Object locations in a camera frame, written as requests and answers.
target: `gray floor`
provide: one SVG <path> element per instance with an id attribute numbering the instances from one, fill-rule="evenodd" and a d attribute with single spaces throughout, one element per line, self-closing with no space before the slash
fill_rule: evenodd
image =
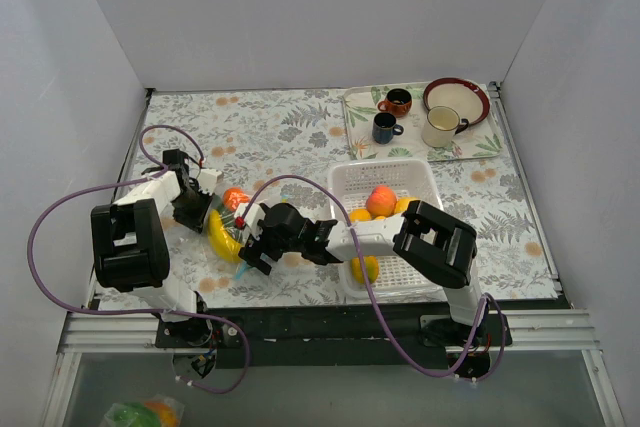
<path id="1" fill-rule="evenodd" d="M 604 425 L 579 352 L 508 352 L 478 386 L 406 366 L 254 368 L 225 396 L 176 384 L 170 362 L 164 354 L 85 354 L 65 425 L 97 426 L 113 402 L 158 393 L 186 405 L 181 427 Z M 235 375 L 208 379 L 222 386 Z"/>

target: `mug handle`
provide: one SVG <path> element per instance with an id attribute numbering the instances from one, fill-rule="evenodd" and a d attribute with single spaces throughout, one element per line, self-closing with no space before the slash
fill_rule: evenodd
<path id="1" fill-rule="evenodd" d="M 458 126 L 458 128 L 456 129 L 456 134 L 459 134 L 460 132 L 464 132 L 469 128 L 469 121 L 467 119 L 460 120 L 460 123 L 464 125 Z"/>

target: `tray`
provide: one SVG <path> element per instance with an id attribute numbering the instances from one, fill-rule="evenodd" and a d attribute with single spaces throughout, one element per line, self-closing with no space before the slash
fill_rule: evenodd
<path id="1" fill-rule="evenodd" d="M 422 159 L 350 161 L 335 164 L 329 169 L 329 191 L 345 206 L 347 212 L 363 208 L 371 191 L 380 184 L 391 187 L 398 198 L 418 197 L 442 209 L 435 177 L 429 164 Z M 344 220 L 342 213 L 333 203 L 331 217 Z M 378 257 L 378 263 L 380 274 L 372 285 L 376 297 L 432 293 L 440 290 L 438 285 L 428 281 L 399 257 Z M 349 262 L 340 265 L 339 274 L 340 284 L 349 297 L 368 298 L 364 285 L 353 278 Z"/>
<path id="2" fill-rule="evenodd" d="M 493 118 L 493 112 L 489 112 L 489 116 L 478 125 L 469 127 L 456 135 L 454 141 L 447 147 L 433 148 L 422 141 L 422 127 L 427 121 L 427 110 L 424 107 L 422 94 L 429 83 L 373 85 L 354 87 L 345 91 L 342 95 L 342 105 L 351 157 L 354 159 L 422 157 L 428 161 L 444 161 L 498 155 L 502 150 L 503 139 Z M 477 85 L 489 97 L 486 85 Z M 395 136 L 386 145 L 380 145 L 374 142 L 371 136 L 373 117 L 379 112 L 378 102 L 385 98 L 389 90 L 397 87 L 411 93 L 413 106 L 405 117 L 398 119 L 398 123 L 404 127 L 404 134 Z"/>

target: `white wall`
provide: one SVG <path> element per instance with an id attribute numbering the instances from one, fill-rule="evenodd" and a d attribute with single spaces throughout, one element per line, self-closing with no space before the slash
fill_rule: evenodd
<path id="1" fill-rule="evenodd" d="M 95 0 L 0 0 L 0 423 L 35 426 L 65 312 L 37 290 L 25 252 L 31 224 L 63 194 L 113 181 L 144 90 Z M 36 261 L 80 305 L 92 264 L 90 208 L 54 213 Z"/>
<path id="2" fill-rule="evenodd" d="M 570 299 L 592 312 L 640 424 L 640 0 L 547 0 L 505 83 L 508 116 Z"/>
<path id="3" fill-rule="evenodd" d="M 146 87 L 501 80 L 544 0 L 98 0 Z"/>

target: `banana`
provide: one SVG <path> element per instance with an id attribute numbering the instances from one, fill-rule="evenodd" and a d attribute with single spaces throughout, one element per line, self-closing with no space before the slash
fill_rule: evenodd
<path id="1" fill-rule="evenodd" d="M 237 264 L 242 261 L 238 257 L 238 252 L 242 248 L 242 244 L 233 239 L 224 228 L 220 212 L 214 210 L 209 215 L 209 224 L 207 226 L 207 236 L 209 243 L 216 254 L 227 262 Z"/>

